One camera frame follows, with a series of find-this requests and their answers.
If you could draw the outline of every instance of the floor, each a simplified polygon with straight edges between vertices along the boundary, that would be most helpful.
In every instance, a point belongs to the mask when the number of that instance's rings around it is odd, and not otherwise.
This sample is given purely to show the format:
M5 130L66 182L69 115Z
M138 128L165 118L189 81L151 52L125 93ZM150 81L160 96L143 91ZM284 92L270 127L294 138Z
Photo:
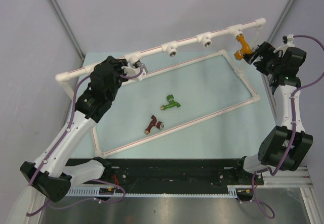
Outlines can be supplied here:
M260 200L270 205L275 219L269 220L255 203L239 204L233 198L126 198L115 204L83 202L66 210L47 208L41 224L308 224L309 219L300 190L259 189ZM79 200L65 197L59 206Z
M212 52L178 52L174 58L157 54L144 58L149 72ZM87 54L85 64L104 60L108 55ZM261 100L182 131L112 155L113 158L241 158L257 153L274 120L260 73L254 66L245 75ZM80 88L79 94L87 83ZM173 94L180 108L165 111L166 96ZM251 96L222 56L214 57L159 76L126 85L118 91L111 109L98 124L101 149L109 151L140 140L151 115L164 122L164 130L249 99ZM159 132L154 128L151 134ZM91 134L72 155L94 157Z

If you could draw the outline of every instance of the light blue table surface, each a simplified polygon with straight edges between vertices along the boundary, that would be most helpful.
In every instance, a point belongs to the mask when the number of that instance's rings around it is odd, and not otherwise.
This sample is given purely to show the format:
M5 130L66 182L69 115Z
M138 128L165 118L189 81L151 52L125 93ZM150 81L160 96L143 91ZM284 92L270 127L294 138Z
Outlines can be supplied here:
M144 58L149 72L212 52L165 53ZM115 58L126 53L88 53L84 65ZM261 100L225 113L187 129L110 156L111 158L240 158L258 152L274 127L261 74L247 66L246 78ZM86 88L84 83L78 92ZM173 94L180 108L165 111L166 96ZM140 82L122 86L109 111L97 126L100 147L108 151L145 138L145 128L155 115L165 124L163 130L245 101L251 97L243 83L222 56L217 56ZM153 128L151 135L160 132ZM73 153L73 158L94 157L91 133Z

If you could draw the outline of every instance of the shiny floor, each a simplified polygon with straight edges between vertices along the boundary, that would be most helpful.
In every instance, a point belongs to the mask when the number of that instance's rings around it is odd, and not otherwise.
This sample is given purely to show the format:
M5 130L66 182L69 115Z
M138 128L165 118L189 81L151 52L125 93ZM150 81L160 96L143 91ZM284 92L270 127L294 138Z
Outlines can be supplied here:
M232 224L310 223L304 202L296 189L259 189L259 199L269 204L275 219L269 220L255 203L239 204L230 198L126 198L115 204L83 202L66 210L47 208L41 224ZM67 197L58 206L79 200Z

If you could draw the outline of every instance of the green object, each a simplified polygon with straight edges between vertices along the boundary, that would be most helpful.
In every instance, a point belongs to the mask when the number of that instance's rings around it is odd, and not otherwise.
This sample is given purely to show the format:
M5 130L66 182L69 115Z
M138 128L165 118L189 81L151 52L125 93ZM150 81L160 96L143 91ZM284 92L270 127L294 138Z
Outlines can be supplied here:
M178 102L174 101L174 96L172 94L167 96L167 100L168 100L169 104L162 105L161 106L162 110L170 109L175 106L177 106L177 108L179 108L181 106Z

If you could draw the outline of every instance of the gray wall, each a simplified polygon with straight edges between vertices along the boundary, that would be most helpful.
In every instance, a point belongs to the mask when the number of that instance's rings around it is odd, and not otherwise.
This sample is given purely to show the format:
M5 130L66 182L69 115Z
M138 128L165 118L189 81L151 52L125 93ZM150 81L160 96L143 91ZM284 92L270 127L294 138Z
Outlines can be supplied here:
M280 45L281 37L291 33L311 35L324 42L323 4L324 0L297 0L274 44ZM306 62L298 73L302 85L306 85L324 72L324 52L315 42L305 38L296 38L295 45L307 52ZM322 190L324 183L323 95L324 80L303 90L300 96L303 125L307 133L314 136L314 143L305 163L322 207L324 207L324 192Z
M145 50L264 17L272 31L287 0L58 0L86 52ZM231 35L213 41L237 50Z
M59 132L69 99L55 81L80 66L46 0L0 0L0 223L27 186L19 171Z

